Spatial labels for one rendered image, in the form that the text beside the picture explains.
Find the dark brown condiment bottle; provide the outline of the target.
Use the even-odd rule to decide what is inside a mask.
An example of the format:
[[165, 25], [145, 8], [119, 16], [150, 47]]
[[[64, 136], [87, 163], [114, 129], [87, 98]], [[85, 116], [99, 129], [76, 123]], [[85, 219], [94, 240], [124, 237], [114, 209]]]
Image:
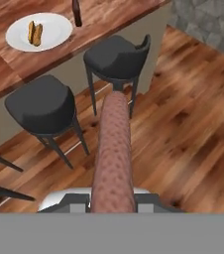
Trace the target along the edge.
[[78, 0], [72, 0], [72, 12], [74, 17], [74, 22], [76, 27], [82, 26], [80, 6]]

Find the reddish brown sausage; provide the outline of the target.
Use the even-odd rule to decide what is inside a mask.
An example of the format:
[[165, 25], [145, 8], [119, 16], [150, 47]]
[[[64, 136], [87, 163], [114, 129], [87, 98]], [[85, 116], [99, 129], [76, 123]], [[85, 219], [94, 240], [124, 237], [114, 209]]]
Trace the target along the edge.
[[91, 211], [134, 212], [128, 101], [118, 91], [104, 98], [91, 192]]

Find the black bar stool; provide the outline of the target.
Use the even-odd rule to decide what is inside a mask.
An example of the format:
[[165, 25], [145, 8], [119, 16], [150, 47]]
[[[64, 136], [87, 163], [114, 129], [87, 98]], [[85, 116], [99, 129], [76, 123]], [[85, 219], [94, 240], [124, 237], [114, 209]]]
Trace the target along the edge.
[[133, 115], [139, 78], [151, 47], [151, 36], [146, 35], [139, 45], [122, 36], [112, 36], [97, 43], [83, 55], [93, 112], [96, 98], [93, 75], [113, 84], [114, 91], [122, 91], [126, 83], [132, 83], [130, 115]]
[[[7, 167], [10, 167], [10, 168], [18, 171], [18, 172], [22, 172], [21, 168], [19, 168], [18, 166], [12, 164], [11, 162], [5, 160], [2, 157], [0, 157], [0, 163], [7, 166]], [[1, 188], [1, 187], [0, 187], [0, 196], [23, 199], [23, 200], [28, 200], [28, 201], [35, 201], [35, 199], [32, 196], [25, 195], [23, 193], [13, 191], [13, 190], [9, 190], [9, 189], [5, 189], [5, 188]]]
[[56, 143], [56, 137], [73, 128], [84, 152], [89, 154], [73, 92], [53, 75], [40, 76], [15, 90], [5, 99], [5, 107], [24, 130], [56, 151], [71, 169], [73, 165]]

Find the wooden dining table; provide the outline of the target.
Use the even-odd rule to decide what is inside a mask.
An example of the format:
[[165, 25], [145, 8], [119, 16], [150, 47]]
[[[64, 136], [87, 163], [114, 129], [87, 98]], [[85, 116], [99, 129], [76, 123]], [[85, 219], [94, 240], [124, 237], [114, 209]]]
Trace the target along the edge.
[[138, 44], [149, 34], [152, 44], [139, 79], [138, 91], [150, 89], [171, 0], [79, 0], [82, 26], [62, 45], [41, 53], [9, 47], [5, 33], [16, 20], [39, 12], [53, 12], [71, 20], [71, 0], [0, 0], [0, 146], [21, 131], [4, 107], [5, 96], [26, 82], [50, 73], [78, 93], [87, 87], [83, 52], [117, 34]]

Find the golden hot dog bun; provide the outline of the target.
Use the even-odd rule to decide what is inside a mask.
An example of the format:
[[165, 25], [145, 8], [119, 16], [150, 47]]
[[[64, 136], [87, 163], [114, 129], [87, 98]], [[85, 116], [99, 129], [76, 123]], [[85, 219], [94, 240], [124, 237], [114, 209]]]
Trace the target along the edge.
[[29, 23], [28, 41], [31, 45], [38, 47], [42, 42], [43, 25], [36, 25], [34, 21]]

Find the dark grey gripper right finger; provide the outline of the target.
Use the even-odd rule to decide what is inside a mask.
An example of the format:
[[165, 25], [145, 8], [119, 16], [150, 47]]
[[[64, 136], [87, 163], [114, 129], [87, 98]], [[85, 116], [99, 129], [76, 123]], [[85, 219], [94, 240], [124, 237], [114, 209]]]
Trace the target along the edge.
[[181, 213], [180, 209], [162, 203], [156, 193], [136, 193], [135, 203], [138, 213]]

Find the white round plate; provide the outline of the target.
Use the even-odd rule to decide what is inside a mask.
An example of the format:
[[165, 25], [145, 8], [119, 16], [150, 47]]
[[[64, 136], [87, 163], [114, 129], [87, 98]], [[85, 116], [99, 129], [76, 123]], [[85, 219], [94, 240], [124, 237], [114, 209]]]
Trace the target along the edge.
[[[43, 26], [41, 44], [32, 45], [29, 40], [29, 24]], [[56, 13], [36, 13], [15, 21], [7, 30], [7, 44], [21, 52], [43, 52], [64, 43], [71, 35], [73, 27], [65, 16]]]

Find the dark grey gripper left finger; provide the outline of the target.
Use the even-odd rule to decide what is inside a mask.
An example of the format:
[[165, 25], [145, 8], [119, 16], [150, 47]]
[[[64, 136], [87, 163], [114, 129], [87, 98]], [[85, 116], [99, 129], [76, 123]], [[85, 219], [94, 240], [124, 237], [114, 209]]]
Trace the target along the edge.
[[41, 210], [41, 213], [87, 213], [89, 195], [87, 193], [68, 193], [60, 203]]

